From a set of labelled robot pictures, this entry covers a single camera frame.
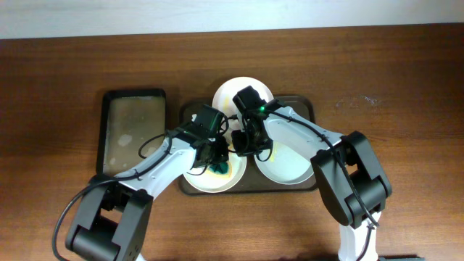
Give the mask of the green yellow sponge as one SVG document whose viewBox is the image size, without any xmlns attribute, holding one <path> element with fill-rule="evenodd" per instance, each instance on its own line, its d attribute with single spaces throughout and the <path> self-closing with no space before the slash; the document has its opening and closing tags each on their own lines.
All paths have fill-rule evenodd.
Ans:
<svg viewBox="0 0 464 261">
<path fill-rule="evenodd" d="M 217 178 L 230 178 L 232 173 L 230 162 L 221 162 L 217 165 L 210 165 L 207 170 Z"/>
</svg>

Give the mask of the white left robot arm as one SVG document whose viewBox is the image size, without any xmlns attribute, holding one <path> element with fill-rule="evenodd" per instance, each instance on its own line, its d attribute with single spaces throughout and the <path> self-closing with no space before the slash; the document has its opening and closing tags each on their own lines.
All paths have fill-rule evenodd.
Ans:
<svg viewBox="0 0 464 261">
<path fill-rule="evenodd" d="M 167 131 L 161 146 L 135 167 L 94 176 L 72 199 L 79 206 L 66 248 L 85 260 L 142 260 L 153 201 L 179 176 L 228 161 L 225 119 L 204 105 L 192 121 Z"/>
</svg>

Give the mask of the pinkish white plate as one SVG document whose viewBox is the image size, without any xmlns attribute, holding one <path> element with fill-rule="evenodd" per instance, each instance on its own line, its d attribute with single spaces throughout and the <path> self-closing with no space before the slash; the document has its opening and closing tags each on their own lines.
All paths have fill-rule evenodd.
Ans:
<svg viewBox="0 0 464 261">
<path fill-rule="evenodd" d="M 233 97 L 248 86 L 257 91 L 260 98 L 266 102 L 274 99 L 270 89 L 264 83 L 250 77 L 237 77 L 227 80 L 213 96 L 212 106 L 229 118 L 229 129 L 225 133 L 225 137 L 229 140 L 231 140 L 232 131 L 243 130 L 240 123 L 241 113 L 233 103 Z"/>
</svg>

